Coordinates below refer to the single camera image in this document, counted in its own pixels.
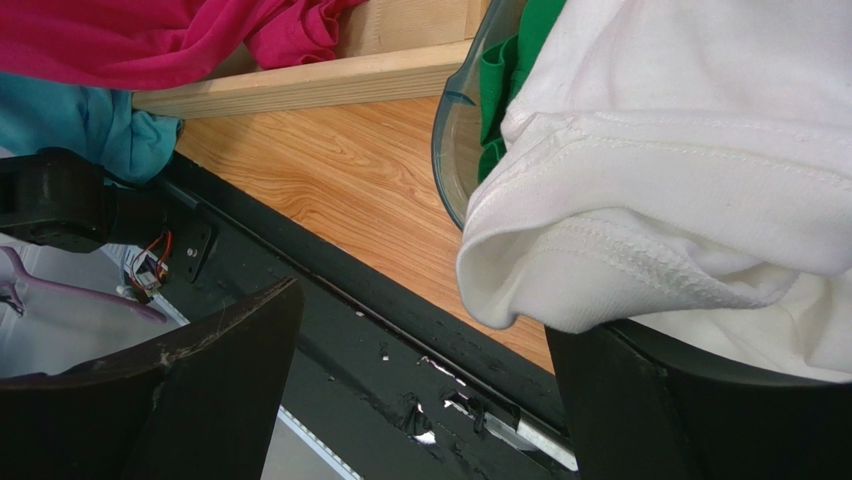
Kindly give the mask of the light blue t shirt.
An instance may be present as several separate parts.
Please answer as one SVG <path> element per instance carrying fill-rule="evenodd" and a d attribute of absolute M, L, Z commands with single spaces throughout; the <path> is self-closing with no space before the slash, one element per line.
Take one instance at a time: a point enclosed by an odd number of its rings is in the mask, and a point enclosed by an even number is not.
<path fill-rule="evenodd" d="M 170 162 L 183 121 L 132 107 L 128 91 L 1 75 L 1 156 L 64 148 L 141 185 Z"/>

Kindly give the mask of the magenta t shirt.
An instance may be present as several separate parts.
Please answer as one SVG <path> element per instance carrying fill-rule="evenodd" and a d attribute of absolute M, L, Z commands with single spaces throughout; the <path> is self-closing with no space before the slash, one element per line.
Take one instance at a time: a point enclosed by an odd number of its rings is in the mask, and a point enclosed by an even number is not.
<path fill-rule="evenodd" d="M 262 69 L 333 60 L 354 1 L 4 1 L 1 69 L 131 91 L 210 75 L 239 47 Z"/>

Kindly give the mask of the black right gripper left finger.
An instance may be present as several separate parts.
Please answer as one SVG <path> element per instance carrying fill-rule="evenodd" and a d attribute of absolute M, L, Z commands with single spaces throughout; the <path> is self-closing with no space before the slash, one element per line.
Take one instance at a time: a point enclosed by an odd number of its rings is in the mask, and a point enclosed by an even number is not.
<path fill-rule="evenodd" d="M 304 311 L 284 279 L 62 373 L 1 383 L 5 479 L 258 479 Z"/>

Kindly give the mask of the green t shirt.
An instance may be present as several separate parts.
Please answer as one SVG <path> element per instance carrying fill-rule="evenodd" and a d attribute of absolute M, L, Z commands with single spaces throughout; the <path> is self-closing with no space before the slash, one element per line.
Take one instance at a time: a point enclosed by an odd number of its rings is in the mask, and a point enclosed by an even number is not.
<path fill-rule="evenodd" d="M 482 153 L 477 181 L 483 182 L 506 153 L 501 123 L 509 103 L 532 71 L 565 0 L 529 0 L 516 34 L 483 52 L 479 65 Z"/>

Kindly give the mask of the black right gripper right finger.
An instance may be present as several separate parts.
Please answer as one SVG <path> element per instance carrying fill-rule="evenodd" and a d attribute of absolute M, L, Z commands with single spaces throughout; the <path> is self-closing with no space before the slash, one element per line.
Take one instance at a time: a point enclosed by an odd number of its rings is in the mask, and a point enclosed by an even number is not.
<path fill-rule="evenodd" d="M 584 479 L 847 479 L 851 387 L 765 370 L 630 320 L 548 329 Z"/>

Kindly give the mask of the white t shirt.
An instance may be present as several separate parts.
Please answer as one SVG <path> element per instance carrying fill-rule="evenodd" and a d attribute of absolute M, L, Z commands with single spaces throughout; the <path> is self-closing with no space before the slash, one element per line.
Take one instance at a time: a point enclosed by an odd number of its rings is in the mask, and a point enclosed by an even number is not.
<path fill-rule="evenodd" d="M 850 380 L 849 2 L 566 1 L 501 133 L 456 261 L 474 319 Z"/>

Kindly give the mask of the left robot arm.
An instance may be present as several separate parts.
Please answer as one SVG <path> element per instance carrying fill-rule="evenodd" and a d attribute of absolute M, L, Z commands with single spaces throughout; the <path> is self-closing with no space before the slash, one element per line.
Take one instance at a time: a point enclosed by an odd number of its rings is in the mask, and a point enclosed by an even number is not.
<path fill-rule="evenodd" d="M 146 246 L 167 231 L 155 192 L 107 183 L 107 171 L 71 150 L 1 161 L 1 232 L 72 253 L 107 244 Z"/>

